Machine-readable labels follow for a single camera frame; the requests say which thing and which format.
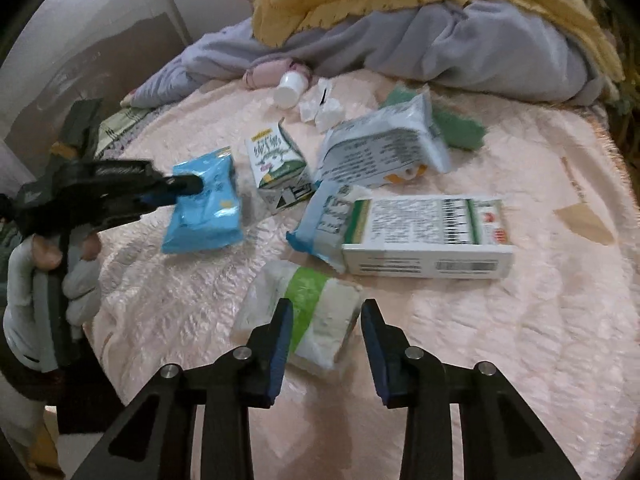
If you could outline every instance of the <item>light blue package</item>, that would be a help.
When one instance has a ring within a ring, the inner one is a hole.
[[[306,206],[298,228],[287,233],[287,242],[295,251],[312,254],[345,273],[342,242],[353,203],[370,197],[370,191],[364,187],[323,180]]]
[[[174,166],[174,174],[196,174],[204,188],[197,195],[178,197],[162,243],[163,253],[219,249],[242,241],[231,148],[178,164]]]

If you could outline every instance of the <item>white bottle cap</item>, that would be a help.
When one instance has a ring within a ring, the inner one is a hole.
[[[293,108],[309,86],[308,79],[298,72],[285,72],[273,92],[273,102],[279,108]]]

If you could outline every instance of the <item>bed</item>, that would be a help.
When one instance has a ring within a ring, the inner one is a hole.
[[[332,96],[354,118],[376,109],[393,84],[359,70],[334,78]],[[286,244],[304,205],[269,216],[246,178],[244,138],[282,117],[316,163],[321,134],[301,123],[295,110],[275,108],[272,93],[248,91],[239,81],[205,84],[155,119],[122,155],[153,159],[169,173],[174,164],[230,145],[246,206],[244,243],[219,251],[162,254],[171,208],[102,234],[104,299],[88,335],[124,402],[162,364],[197,367],[236,346],[230,339],[234,316],[268,261],[290,259],[330,273]],[[441,361],[465,367],[494,362],[581,478],[615,478],[638,444],[640,217],[606,122],[597,108],[524,104],[437,87],[431,93],[483,122],[484,148],[452,150],[449,174],[428,171],[376,193],[502,196],[516,245],[513,269],[495,282],[347,279],[366,288],[388,323]],[[578,202],[562,157],[614,244],[582,238],[555,215]],[[276,404],[251,411],[258,480],[398,477],[405,414],[386,410],[376,397],[359,328],[345,359],[347,369],[335,383],[287,368]],[[462,477],[461,446],[454,431],[456,478]]]

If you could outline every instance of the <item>white glove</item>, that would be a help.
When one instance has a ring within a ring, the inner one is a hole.
[[[82,246],[82,259],[62,282],[62,292],[69,298],[66,320],[71,326],[81,327],[100,310],[99,252],[100,238],[89,235]],[[4,336],[18,361],[33,370],[40,370],[40,344],[31,297],[33,271],[36,267],[53,270],[61,260],[60,250],[37,235],[23,241],[9,258]]]

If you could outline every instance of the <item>small carton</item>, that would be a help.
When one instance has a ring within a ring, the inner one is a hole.
[[[342,254],[351,274],[503,278],[513,261],[502,202],[398,196],[354,203]]]
[[[305,157],[281,123],[272,124],[245,144],[258,194],[272,213],[314,193]]]

